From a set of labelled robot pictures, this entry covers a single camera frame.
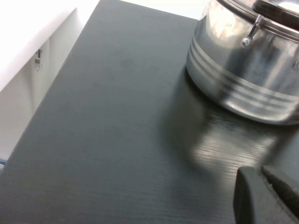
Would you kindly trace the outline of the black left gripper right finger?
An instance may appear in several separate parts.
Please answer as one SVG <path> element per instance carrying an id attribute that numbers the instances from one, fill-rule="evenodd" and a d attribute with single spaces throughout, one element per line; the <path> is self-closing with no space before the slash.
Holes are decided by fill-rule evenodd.
<path id="1" fill-rule="evenodd" d="M 263 166 L 262 174 L 274 189 L 279 201 L 299 219 L 299 182 L 273 166 Z"/>

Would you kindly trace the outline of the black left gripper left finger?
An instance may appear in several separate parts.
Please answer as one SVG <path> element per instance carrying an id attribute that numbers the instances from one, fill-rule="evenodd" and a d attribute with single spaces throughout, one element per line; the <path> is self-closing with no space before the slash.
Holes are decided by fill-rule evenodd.
<path id="1" fill-rule="evenodd" d="M 260 170 L 237 170 L 233 208 L 238 224 L 297 224 Z"/>

